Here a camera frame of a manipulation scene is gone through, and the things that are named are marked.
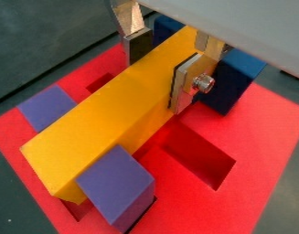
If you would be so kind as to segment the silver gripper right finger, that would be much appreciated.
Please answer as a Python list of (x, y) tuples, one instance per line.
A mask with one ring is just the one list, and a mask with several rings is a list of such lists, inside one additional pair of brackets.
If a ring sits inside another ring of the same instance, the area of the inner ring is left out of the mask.
[(179, 114), (188, 107), (198, 92), (210, 93), (215, 84), (211, 75), (222, 59), (226, 44), (204, 32), (198, 31), (194, 46), (196, 52), (174, 68), (167, 105), (174, 114)]

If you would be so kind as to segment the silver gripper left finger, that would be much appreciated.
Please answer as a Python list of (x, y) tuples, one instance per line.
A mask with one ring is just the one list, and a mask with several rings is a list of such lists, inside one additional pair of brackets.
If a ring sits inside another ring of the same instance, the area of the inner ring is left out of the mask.
[(136, 63), (152, 50), (152, 30), (146, 27), (140, 6), (135, 0), (109, 0), (122, 36), (127, 65)]

